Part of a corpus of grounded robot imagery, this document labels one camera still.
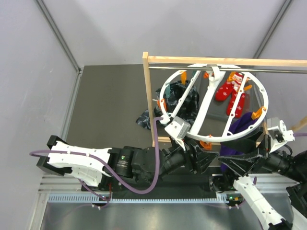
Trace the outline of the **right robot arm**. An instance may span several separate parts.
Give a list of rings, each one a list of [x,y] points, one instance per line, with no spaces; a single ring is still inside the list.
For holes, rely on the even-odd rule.
[[[226,167],[218,192],[228,193],[232,206],[246,202],[264,230],[305,230],[307,228],[307,152],[293,154],[288,142],[306,137],[305,132],[270,130],[222,140],[232,150],[218,160]],[[265,193],[284,193],[292,211],[289,221],[265,198]]]

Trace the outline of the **purple sock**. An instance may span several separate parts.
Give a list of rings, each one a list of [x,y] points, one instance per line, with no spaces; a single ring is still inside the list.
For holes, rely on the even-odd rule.
[[[232,134],[238,134],[241,131],[248,129],[251,125],[254,125],[258,119],[252,119],[252,112],[247,112],[238,118],[229,128],[229,132]]]

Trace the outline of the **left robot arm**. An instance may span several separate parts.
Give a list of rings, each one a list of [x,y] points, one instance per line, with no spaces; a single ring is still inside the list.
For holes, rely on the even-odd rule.
[[[49,174],[70,175],[87,186],[103,191],[118,181],[135,193],[148,193],[179,168],[191,174],[203,174],[218,157],[189,140],[185,148],[173,143],[167,149],[155,147],[90,149],[69,145],[57,136],[47,142],[46,155],[39,156],[37,167]]]

